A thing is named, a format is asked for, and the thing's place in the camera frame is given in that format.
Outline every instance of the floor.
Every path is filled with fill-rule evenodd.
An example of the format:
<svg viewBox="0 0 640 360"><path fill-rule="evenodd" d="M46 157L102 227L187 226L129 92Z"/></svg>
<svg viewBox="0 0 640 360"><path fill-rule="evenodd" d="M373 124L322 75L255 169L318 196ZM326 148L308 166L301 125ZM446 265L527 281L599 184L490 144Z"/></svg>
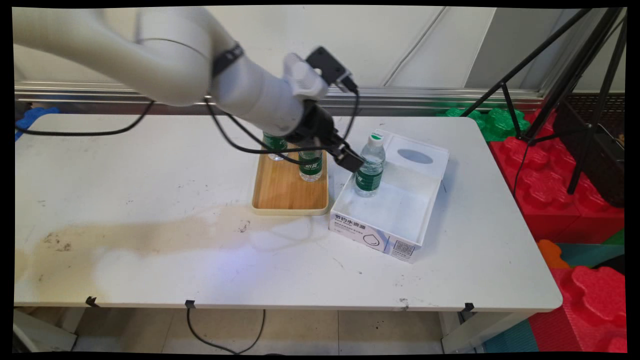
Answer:
<svg viewBox="0 0 640 360"><path fill-rule="evenodd" d="M255 340L261 310L193 309L204 339L240 351ZM226 354L189 331L186 309L98 308L85 311L73 351ZM267 310L248 355L441 354L438 313Z"/></svg>

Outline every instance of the green bottle label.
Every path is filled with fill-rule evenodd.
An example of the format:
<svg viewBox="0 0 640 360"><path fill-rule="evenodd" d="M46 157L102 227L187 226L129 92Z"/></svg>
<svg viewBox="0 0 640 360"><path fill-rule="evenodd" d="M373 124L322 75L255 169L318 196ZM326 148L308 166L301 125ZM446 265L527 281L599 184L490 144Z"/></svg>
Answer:
<svg viewBox="0 0 640 360"><path fill-rule="evenodd" d="M287 140L267 133L262 133L262 142L267 144L271 150L284 150L287 148Z"/></svg>
<svg viewBox="0 0 640 360"><path fill-rule="evenodd" d="M356 185L366 192L372 192L380 186L380 180L382 179L382 171L375 175L365 174L358 170L356 173Z"/></svg>
<svg viewBox="0 0 640 360"><path fill-rule="evenodd" d="M321 151L300 151L298 158L301 161L315 160L311 164L299 165L300 172L305 175L316 175L322 171L322 152Z"/></svg>

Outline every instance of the black stand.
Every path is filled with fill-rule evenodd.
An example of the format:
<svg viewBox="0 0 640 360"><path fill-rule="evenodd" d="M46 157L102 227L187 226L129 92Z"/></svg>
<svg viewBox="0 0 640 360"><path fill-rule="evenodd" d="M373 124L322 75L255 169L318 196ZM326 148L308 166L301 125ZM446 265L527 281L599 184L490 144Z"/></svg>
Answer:
<svg viewBox="0 0 640 360"><path fill-rule="evenodd" d="M528 146L535 145L536 143L551 140L553 138L557 138L560 136L575 134L586 132L584 136L584 144L580 148L579 157L576 159L575 168L573 170L573 175L571 181L569 182L569 187L567 192L569 194L573 194L575 191L575 187L578 183L580 173L582 172L582 168L584 165L584 160L586 158L587 150L591 143L592 138L595 135L595 131L597 129L598 122L600 120L600 115L602 110L604 109L606 97L611 89L611 83L613 82L613 77L618 69L618 64L620 63L620 58L622 57L622 52L624 50L625 44L627 43L627 16L625 15L623 19L622 28L620 30L620 34L618 35L618 41L616 42L616 48L611 56L611 61L609 62L609 67L607 68L607 73L605 75L604 81L602 83L602 87L600 89L600 95L598 97L598 102L596 104L596 109L593 112L593 116L591 121L586 124L585 127L580 129L572 129L570 131L565 131L562 133L556 133L550 136L544 136L542 138L537 138L536 135L538 131L544 126L547 121L547 117L551 113L551 111L558 105L560 100L572 90L575 85L578 83L578 80L584 73L584 71L591 65L593 58L598 54L606 40L609 38L608 34L613 28L613 25L620 16L622 12L622 8L608 8L607 11L602 15L602 18L596 25L596 28L591 32L589 38L586 40L584 45L581 47L580 51L573 57L571 62L567 65L567 67L563 70L559 79L554 84L554 87L551 89L549 96L547 98L546 103L543 105L540 113L536 117L536 120L531 124L531 127L527 131L526 134L522 134L520 130L520 126L518 124L518 120L515 115L515 111L513 109L513 102L511 101L511 97L509 96L509 90L507 89L507 81L509 81L515 74L517 74L520 70L522 70L525 66L527 66L537 55L542 53L549 45L551 45L554 41L556 41L563 33L565 33L568 29L570 29L576 22L578 22L583 16L585 16L591 9L581 9L578 13L576 13L569 21L566 22L561 28L559 28L553 35L551 35L548 39L546 39L540 46L538 46L531 54L529 54L524 60L522 60L515 68L509 71L500 81L498 81L495 85L493 85L489 91L487 91L480 99L478 99L471 107L465 110L461 117L468 116L471 111L474 111L478 106L480 106L485 100L487 100L491 95L493 95L499 88L502 88L502 92L504 93L504 99L507 102L507 107L509 108L509 114L511 115L511 120L513 121L513 127L516 131L516 138L519 140L523 140L527 142Z"/></svg>

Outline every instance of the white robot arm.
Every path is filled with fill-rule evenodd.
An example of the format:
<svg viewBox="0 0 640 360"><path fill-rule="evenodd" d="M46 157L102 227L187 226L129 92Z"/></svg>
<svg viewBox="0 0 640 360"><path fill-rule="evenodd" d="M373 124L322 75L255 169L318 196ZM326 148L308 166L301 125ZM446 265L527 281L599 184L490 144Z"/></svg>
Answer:
<svg viewBox="0 0 640 360"><path fill-rule="evenodd" d="M271 135L302 146L335 146L329 152L339 165L359 167L331 116L315 105L330 82L355 86L348 71L338 66L340 78L321 77L288 54L278 79L243 56L204 8L142 8L135 42L109 28L101 9L12 8L12 20L15 44L75 61L168 105L189 106L209 94L221 110Z"/></svg>

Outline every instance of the bottle water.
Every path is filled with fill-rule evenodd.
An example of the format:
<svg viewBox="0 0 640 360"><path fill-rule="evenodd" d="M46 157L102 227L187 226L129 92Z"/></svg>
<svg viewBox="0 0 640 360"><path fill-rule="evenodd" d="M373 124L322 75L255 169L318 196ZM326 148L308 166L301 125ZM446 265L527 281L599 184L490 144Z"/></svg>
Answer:
<svg viewBox="0 0 640 360"><path fill-rule="evenodd" d="M284 140L283 138L279 138L277 136L267 134L265 132L262 132L262 142L267 144L267 146L271 150L285 150L288 146L287 140ZM273 161L282 160L282 158L277 154L268 154L268 155L269 155L269 159Z"/></svg>
<svg viewBox="0 0 640 360"><path fill-rule="evenodd" d="M385 166L385 148L382 147L383 135L371 133L367 145L362 149L360 156L365 160L364 164L355 174L355 192L362 197L372 197L378 192L382 170Z"/></svg>
<svg viewBox="0 0 640 360"><path fill-rule="evenodd" d="M322 176L322 150L299 151L298 159L304 162L312 160L309 164L298 165L298 172L302 180L312 183Z"/></svg>

